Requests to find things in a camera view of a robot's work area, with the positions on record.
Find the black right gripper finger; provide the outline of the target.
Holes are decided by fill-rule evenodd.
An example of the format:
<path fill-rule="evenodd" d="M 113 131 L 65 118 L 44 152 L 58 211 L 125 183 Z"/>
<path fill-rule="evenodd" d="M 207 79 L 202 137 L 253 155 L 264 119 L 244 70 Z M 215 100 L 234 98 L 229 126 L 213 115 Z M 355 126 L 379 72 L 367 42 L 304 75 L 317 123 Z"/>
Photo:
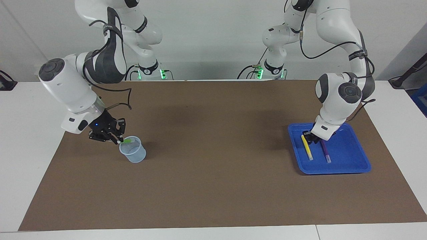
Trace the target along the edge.
<path fill-rule="evenodd" d="M 113 126 L 113 135 L 115 135 L 118 139 L 123 139 L 125 128 L 126 128 L 125 118 L 115 119 L 115 125 Z"/>
<path fill-rule="evenodd" d="M 91 140 L 96 140 L 96 141 L 100 141 L 100 142 L 112 142 L 115 145 L 118 145 L 121 143 L 120 138 L 117 139 L 114 135 L 110 134 L 110 133 L 102 133 L 102 134 L 98 134 L 98 133 L 90 133 L 89 134 L 89 138 Z"/>

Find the yellow pen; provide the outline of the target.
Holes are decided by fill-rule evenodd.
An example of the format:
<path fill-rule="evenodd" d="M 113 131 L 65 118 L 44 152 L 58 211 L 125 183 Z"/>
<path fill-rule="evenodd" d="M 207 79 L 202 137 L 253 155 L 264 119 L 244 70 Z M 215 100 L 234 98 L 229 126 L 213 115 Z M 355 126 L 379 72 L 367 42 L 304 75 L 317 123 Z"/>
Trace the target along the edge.
<path fill-rule="evenodd" d="M 313 154 L 311 152 L 310 146 L 309 146 L 308 141 L 306 140 L 304 134 L 301 135 L 301 139 L 302 139 L 302 142 L 303 142 L 303 145 L 304 145 L 304 148 L 305 148 L 305 152 L 308 155 L 309 161 L 313 161 L 314 157 L 313 157 Z"/>

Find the purple pen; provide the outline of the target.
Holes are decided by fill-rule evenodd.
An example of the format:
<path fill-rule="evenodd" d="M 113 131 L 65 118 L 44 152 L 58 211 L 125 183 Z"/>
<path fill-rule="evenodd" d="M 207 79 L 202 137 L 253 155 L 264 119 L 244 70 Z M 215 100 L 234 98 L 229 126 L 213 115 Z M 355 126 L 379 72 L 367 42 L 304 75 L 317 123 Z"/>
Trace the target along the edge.
<path fill-rule="evenodd" d="M 326 141 L 325 141 L 325 140 L 323 140 L 323 139 L 321 139 L 321 140 L 320 140 L 320 144 L 321 144 L 321 146 L 322 146 L 322 150 L 323 150 L 323 152 L 324 152 L 324 156 L 325 156 L 325 159 L 326 159 L 327 163 L 328 163 L 328 164 L 331 164 L 331 163 L 332 163 L 332 160 L 331 160 L 331 157 L 330 157 L 329 151 L 328 151 L 327 146 L 326 146 Z"/>

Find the blue plastic tray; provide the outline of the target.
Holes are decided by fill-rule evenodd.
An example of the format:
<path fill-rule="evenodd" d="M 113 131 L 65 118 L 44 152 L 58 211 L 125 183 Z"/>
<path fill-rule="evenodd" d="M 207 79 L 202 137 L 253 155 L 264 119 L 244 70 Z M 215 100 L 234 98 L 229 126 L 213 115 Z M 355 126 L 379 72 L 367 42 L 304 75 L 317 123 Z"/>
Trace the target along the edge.
<path fill-rule="evenodd" d="M 303 173 L 322 175 L 367 173 L 371 171 L 371 164 L 354 130 L 347 123 L 341 125 L 338 131 L 328 141 L 325 141 L 332 163 L 327 163 L 320 142 L 309 145 L 314 157 L 313 161 L 309 161 L 301 135 L 311 129 L 312 125 L 312 123 L 293 123 L 288 126 L 296 161 Z"/>

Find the translucent plastic cup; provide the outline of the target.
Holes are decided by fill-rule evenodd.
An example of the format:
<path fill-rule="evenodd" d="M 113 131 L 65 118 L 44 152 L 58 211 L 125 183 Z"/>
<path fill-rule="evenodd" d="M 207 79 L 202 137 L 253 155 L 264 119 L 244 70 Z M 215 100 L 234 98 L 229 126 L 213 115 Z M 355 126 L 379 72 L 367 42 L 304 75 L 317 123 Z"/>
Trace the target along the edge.
<path fill-rule="evenodd" d="M 124 155 L 131 163 L 140 163 L 146 157 L 146 150 L 142 145 L 140 138 L 136 136 L 129 136 L 127 138 L 134 138 L 133 143 L 119 144 L 119 151 Z"/>

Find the white power strip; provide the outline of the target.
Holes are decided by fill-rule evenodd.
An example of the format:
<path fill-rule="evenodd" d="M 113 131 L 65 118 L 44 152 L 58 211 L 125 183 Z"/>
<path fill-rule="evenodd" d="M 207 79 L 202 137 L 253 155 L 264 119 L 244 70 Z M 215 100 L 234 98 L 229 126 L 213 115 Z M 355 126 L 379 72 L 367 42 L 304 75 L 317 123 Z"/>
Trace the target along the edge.
<path fill-rule="evenodd" d="M 75 68 L 62 62 L 47 62 L 38 70 L 37 76 L 41 82 L 59 82 L 69 77 Z"/>

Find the black stand with pole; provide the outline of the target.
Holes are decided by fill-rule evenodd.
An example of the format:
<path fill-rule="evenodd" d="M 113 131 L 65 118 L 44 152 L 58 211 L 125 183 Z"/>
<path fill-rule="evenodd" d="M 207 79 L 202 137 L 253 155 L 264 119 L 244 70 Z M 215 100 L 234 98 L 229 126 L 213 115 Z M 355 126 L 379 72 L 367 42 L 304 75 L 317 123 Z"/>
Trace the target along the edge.
<path fill-rule="evenodd" d="M 425 67 L 427 67 L 427 53 L 425 53 L 423 56 L 421 56 L 418 61 L 415 62 L 406 72 L 404 72 L 402 75 L 399 75 L 397 77 L 390 78 L 388 80 L 389 84 L 395 88 L 399 89 L 404 81 L 411 76 L 412 74 L 417 73 L 418 71 L 423 70 Z"/>

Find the black stand foot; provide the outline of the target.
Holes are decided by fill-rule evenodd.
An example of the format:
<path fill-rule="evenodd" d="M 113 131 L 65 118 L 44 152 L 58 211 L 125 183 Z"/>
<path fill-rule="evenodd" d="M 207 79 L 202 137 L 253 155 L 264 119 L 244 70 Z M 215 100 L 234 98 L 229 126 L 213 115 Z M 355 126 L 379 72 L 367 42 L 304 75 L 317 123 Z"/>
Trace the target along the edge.
<path fill-rule="evenodd" d="M 0 70 L 0 91 L 12 91 L 17 85 L 17 81 L 12 79 L 9 74 Z"/>

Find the blue crate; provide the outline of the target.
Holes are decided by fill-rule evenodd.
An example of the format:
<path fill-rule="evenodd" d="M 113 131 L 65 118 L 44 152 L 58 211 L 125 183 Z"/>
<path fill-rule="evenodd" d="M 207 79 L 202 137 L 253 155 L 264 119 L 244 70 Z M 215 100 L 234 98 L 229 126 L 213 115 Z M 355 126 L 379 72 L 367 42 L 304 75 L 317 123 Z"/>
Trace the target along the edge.
<path fill-rule="evenodd" d="M 410 97 L 418 109 L 427 118 L 427 83 L 416 90 Z"/>

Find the brown table mat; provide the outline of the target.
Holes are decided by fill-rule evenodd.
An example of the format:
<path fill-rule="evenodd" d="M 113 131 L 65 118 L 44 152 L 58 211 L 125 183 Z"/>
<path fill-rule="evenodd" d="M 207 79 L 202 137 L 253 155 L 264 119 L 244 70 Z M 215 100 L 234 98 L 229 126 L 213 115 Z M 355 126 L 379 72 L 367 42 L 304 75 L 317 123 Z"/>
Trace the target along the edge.
<path fill-rule="evenodd" d="M 427 221 L 365 111 L 350 122 L 372 164 L 308 176 L 287 127 L 314 120 L 315 81 L 122 82 L 117 107 L 146 158 L 65 133 L 20 231 Z"/>

